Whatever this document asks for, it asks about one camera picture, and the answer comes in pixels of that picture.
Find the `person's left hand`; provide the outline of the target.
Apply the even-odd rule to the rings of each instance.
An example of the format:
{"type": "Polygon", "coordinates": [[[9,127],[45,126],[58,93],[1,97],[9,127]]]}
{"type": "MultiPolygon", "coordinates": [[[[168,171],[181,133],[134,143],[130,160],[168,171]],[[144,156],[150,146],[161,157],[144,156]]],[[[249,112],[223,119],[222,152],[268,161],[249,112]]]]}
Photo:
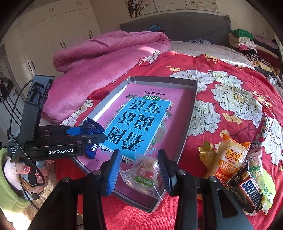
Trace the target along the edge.
{"type": "MultiPolygon", "coordinates": [[[[47,160],[44,167],[40,168],[42,175],[47,178],[49,174],[49,166],[53,164],[53,160],[47,160]]],[[[22,162],[11,162],[11,158],[7,158],[4,163],[4,175],[10,185],[12,185],[12,188],[21,191],[22,187],[20,185],[20,179],[19,175],[29,175],[31,173],[31,168],[27,165],[25,165],[22,162]]],[[[42,183],[43,179],[40,177],[39,173],[35,173],[37,178],[37,183],[42,183]]],[[[34,188],[31,192],[39,194],[44,190],[44,185],[38,186],[37,188],[34,188]]]]}

